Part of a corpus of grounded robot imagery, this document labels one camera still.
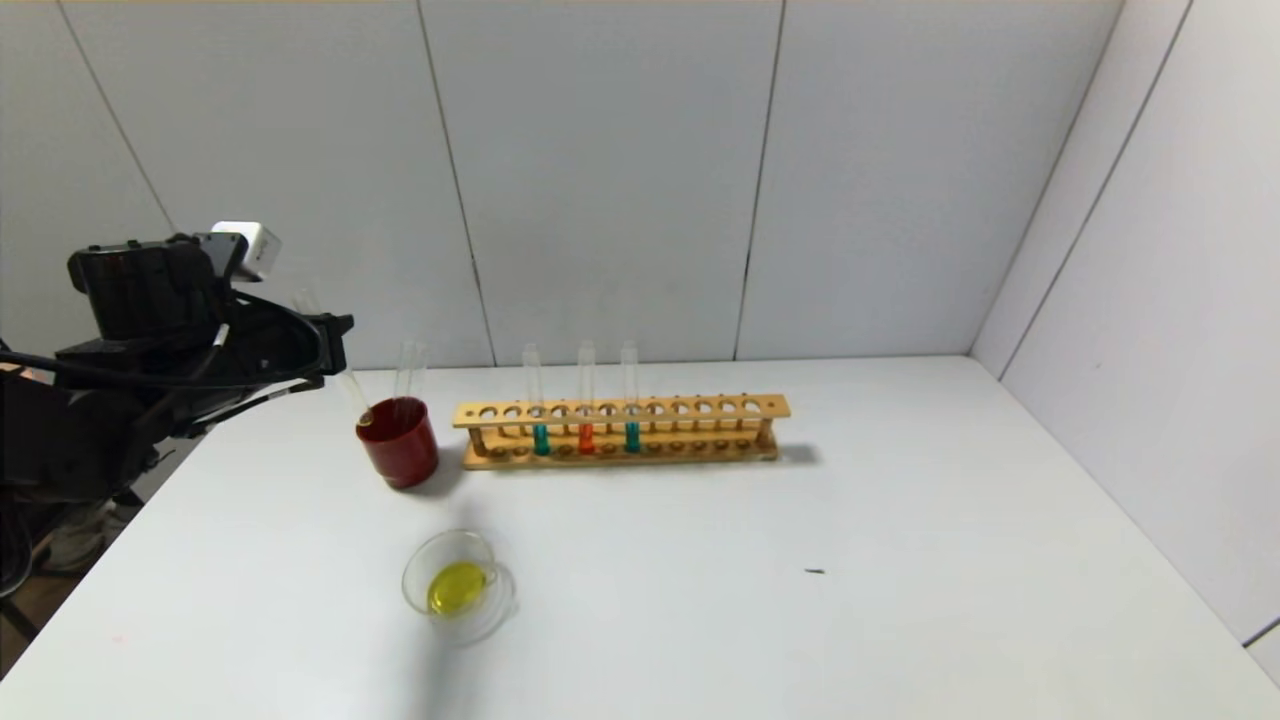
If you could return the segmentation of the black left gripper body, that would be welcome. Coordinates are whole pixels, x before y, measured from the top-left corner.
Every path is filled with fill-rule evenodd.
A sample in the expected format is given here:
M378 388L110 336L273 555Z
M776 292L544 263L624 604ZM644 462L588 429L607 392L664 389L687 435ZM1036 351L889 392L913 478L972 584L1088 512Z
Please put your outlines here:
M300 313L265 299L238 299L236 350L266 383L337 375L347 369L332 313Z

